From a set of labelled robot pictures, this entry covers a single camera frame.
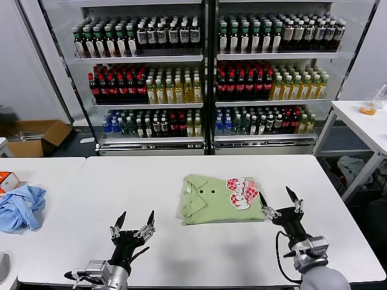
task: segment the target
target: white table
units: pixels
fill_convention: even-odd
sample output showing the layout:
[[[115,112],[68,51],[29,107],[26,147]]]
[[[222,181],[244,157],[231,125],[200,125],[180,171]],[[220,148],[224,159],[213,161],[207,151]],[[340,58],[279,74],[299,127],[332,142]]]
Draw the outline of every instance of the white table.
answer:
[[[8,141],[4,137],[0,137],[0,157],[13,157],[13,153],[8,148]]]
[[[20,234],[0,231],[0,251],[10,258],[10,272],[0,282],[0,290],[16,289],[18,273],[28,256],[36,248],[45,248],[46,241],[41,239],[41,231],[60,207],[59,198],[70,195],[66,187],[72,183],[84,162],[85,158],[0,158],[0,171],[15,172],[21,182],[47,190],[45,207],[36,215],[43,221],[40,230],[25,230]]]
[[[324,171],[312,155],[91,157],[73,190],[42,229],[45,245],[31,255],[23,283],[73,285],[67,271],[91,259],[108,260],[114,250],[109,226],[127,210],[124,230],[139,229],[155,210],[151,249],[132,264],[130,287],[230,287],[289,285],[278,270],[270,222],[182,226],[176,218],[183,178],[253,176],[274,208],[291,206],[285,185],[305,200],[305,229],[330,243],[329,266],[350,282],[386,278],[374,253]],[[280,238],[280,253],[288,253]],[[285,272],[299,275],[293,260]]]
[[[387,108],[378,110],[375,115],[369,116],[359,112],[362,105],[363,101],[332,101],[333,109],[313,149],[313,155],[318,156],[333,123],[339,117],[374,152],[342,195],[346,203],[351,200],[358,187],[364,184],[387,156]]]

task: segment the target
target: white side table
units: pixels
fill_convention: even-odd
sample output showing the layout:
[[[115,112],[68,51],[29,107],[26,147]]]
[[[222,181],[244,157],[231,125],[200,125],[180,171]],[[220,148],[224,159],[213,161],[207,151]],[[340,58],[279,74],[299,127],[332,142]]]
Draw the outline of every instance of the white side table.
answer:
[[[363,101],[332,101],[332,110],[322,129],[321,135],[313,148],[313,155],[318,156],[327,139],[336,118],[339,117],[373,152],[359,175],[342,195],[348,203],[357,188],[371,176],[379,164],[387,157],[387,108],[378,110],[373,116],[359,112]]]

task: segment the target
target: orange box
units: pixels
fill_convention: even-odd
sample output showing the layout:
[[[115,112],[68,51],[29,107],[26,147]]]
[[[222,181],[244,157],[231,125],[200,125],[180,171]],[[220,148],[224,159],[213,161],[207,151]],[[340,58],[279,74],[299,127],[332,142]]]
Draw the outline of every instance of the orange box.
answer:
[[[13,172],[0,171],[0,196],[15,189],[19,182]]]

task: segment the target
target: table leg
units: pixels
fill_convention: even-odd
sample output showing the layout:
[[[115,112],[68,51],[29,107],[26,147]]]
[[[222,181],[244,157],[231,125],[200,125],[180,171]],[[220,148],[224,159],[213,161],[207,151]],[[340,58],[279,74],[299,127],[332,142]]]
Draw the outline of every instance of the table leg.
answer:
[[[364,184],[364,182],[371,176],[379,164],[385,159],[386,156],[380,152],[375,152],[373,156],[368,160],[368,162],[360,171],[359,175],[356,176],[351,185],[347,188],[345,193],[342,195],[343,201],[347,204],[351,198],[354,196],[358,186]]]
[[[319,139],[317,140],[316,145],[314,145],[312,154],[317,157],[320,154],[322,145],[324,144],[325,140],[327,139],[329,135],[329,131],[331,130],[333,123],[336,121],[337,115],[334,113],[333,109],[331,109],[331,112],[329,113],[328,119],[325,122],[324,127],[322,128],[321,134]]]

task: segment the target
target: black cable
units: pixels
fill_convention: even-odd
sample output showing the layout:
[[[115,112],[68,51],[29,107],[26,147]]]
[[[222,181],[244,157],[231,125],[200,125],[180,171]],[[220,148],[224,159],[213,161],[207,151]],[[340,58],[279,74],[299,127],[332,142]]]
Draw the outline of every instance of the black cable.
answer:
[[[276,255],[277,255],[277,264],[278,264],[278,268],[281,272],[281,274],[286,278],[286,280],[292,282],[292,283],[295,283],[295,284],[301,284],[302,283],[302,280],[293,280],[291,278],[289,278],[284,270],[282,269],[282,266],[281,266],[281,260],[279,259],[279,251],[278,251],[278,240],[279,240],[279,234],[282,234],[283,236],[285,237],[288,237],[287,234],[285,234],[283,231],[279,231],[276,235]]]

